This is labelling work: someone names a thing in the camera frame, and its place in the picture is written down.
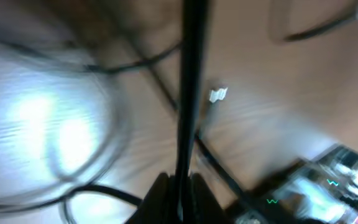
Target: floor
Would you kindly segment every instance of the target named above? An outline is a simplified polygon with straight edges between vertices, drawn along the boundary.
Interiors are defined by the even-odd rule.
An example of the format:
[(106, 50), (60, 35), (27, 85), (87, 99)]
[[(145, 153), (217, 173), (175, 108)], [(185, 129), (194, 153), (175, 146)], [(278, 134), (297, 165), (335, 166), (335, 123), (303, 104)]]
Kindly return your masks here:
[[(312, 159), (336, 142), (358, 152), (358, 22), (315, 39), (279, 44), (272, 40), (279, 35), (278, 25), (272, 24), (279, 22), (280, 16), (275, 16), (285, 13), (291, 1), (277, 2), (215, 1), (211, 15), (204, 79), (218, 78), (229, 89), (207, 138), (247, 188), (297, 157)], [(136, 12), (144, 12), (145, 18), (154, 18), (141, 10), (147, 7), (172, 12), (171, 23), (141, 33), (151, 53), (179, 39), (178, 1), (136, 4), (140, 5)], [(346, 2), (292, 4), (291, 30), (303, 30), (338, 12)], [(135, 58), (119, 37), (105, 44), (98, 55), (105, 65)], [(174, 93), (178, 59), (173, 55), (159, 66)], [(78, 74), (50, 67), (40, 70), (34, 63), (18, 61), (0, 49), (0, 201), (56, 196), (74, 182), (97, 175), (109, 152), (120, 157), (100, 182), (139, 197), (160, 172), (174, 171), (176, 117), (147, 71), (123, 73), (117, 80), (93, 74), (73, 78)], [(125, 94), (117, 93), (118, 82)], [(122, 129), (131, 135), (120, 135)], [(128, 146), (120, 154), (128, 136)], [(106, 139), (112, 141), (101, 147)], [(98, 161), (73, 177), (94, 155), (100, 155)], [(234, 196), (202, 158), (196, 155), (191, 166), (205, 176), (222, 206), (230, 203)], [(72, 209), (78, 223), (120, 223), (134, 211), (97, 195), (80, 195)], [(50, 207), (0, 217), (0, 223), (61, 221), (58, 208)]]

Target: wooden floor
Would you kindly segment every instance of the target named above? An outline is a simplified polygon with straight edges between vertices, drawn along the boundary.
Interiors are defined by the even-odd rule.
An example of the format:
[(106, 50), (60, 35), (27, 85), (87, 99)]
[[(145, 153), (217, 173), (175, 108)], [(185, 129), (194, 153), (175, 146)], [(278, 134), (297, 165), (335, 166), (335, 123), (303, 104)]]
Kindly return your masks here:
[[(150, 53), (160, 52), (180, 38), (179, 1), (167, 2), (163, 5), (173, 15), (170, 23), (142, 34)], [(312, 159), (336, 142), (358, 152), (358, 22), (315, 39), (278, 44), (270, 37), (279, 36), (277, 14), (285, 13), (287, 3), (289, 0), (215, 1), (211, 15), (204, 79), (218, 78), (229, 89), (207, 138), (221, 162), (246, 188), (297, 157)], [(162, 1), (156, 0), (151, 6), (141, 5), (140, 9), (160, 11), (160, 4)], [(290, 30), (311, 27), (345, 6), (342, 0), (294, 1)], [(145, 18), (152, 15), (142, 14)], [(99, 56), (110, 66), (136, 58), (119, 37), (106, 43)], [(178, 56), (173, 55), (159, 65), (175, 94)], [(62, 138), (57, 131), (64, 132), (65, 123), (70, 124), (68, 138), (76, 140), (56, 147), (61, 150), (58, 151), (61, 157), (53, 158), (67, 172), (82, 166), (108, 134), (109, 123), (104, 121), (110, 121), (114, 111), (110, 99), (113, 81), (96, 75), (75, 79), (48, 73), (56, 75), (56, 71), (39, 71), (0, 54), (3, 200), (59, 180), (50, 170), (46, 133)], [(144, 197), (160, 172), (173, 173), (175, 169), (177, 117), (146, 70), (123, 73), (118, 79), (126, 91), (132, 138), (125, 153), (100, 182)], [(49, 126), (39, 126), (39, 120), (45, 119), (45, 110), (49, 110), (46, 108), (58, 113), (51, 112), (52, 117), (44, 122)], [(84, 123), (91, 137), (84, 134)], [(116, 150), (114, 145), (108, 149)], [(202, 158), (195, 155), (191, 168), (205, 176), (222, 206), (234, 198)], [(82, 178), (92, 175), (84, 174)], [(70, 184), (73, 183), (58, 185), (57, 189), (42, 194), (42, 198), (59, 194)], [(80, 195), (73, 200), (72, 209), (78, 223), (120, 223), (134, 211), (122, 202), (97, 195)], [(61, 221), (55, 206), (0, 217), (0, 223)]]

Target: brown floor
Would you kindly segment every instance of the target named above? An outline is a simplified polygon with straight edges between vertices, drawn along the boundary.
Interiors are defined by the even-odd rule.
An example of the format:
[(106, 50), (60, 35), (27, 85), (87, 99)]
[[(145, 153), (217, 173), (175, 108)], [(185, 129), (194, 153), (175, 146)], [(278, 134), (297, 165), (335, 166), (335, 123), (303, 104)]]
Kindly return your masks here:
[[(286, 1), (278, 2), (285, 8)], [(170, 3), (177, 12), (177, 2)], [(337, 141), (358, 152), (358, 22), (312, 40), (274, 44), (269, 39), (274, 31), (268, 28), (270, 3), (215, 2), (204, 71), (205, 80), (219, 78), (229, 87), (208, 139), (247, 188), (297, 157), (311, 159)], [(295, 1), (291, 30), (323, 21), (345, 5), (340, 0)], [(178, 24), (176, 18), (163, 29), (143, 34), (150, 51), (157, 53), (176, 41)], [(126, 53), (128, 49), (115, 39), (100, 56), (107, 65), (114, 65), (134, 58)], [(10, 59), (0, 54), (0, 198), (56, 183), (51, 160), (57, 159), (59, 169), (66, 171), (82, 165), (108, 133), (105, 121), (111, 120), (112, 113), (111, 83), (92, 75), (81, 79), (50, 76)], [(178, 55), (160, 68), (172, 82), (172, 90), (177, 90)], [(101, 182), (143, 197), (158, 173), (174, 171), (176, 117), (146, 71), (122, 74), (119, 81), (127, 93), (134, 130), (127, 151)], [(60, 157), (51, 157), (45, 144), (58, 130), (68, 133), (71, 141), (54, 148), (59, 149)], [(234, 198), (202, 159), (195, 156), (192, 169), (208, 179), (222, 206)], [(70, 184), (44, 197), (59, 194)], [(134, 211), (95, 195), (82, 195), (72, 206), (79, 223), (120, 223)], [(0, 218), (0, 223), (61, 221), (58, 208), (50, 207)]]

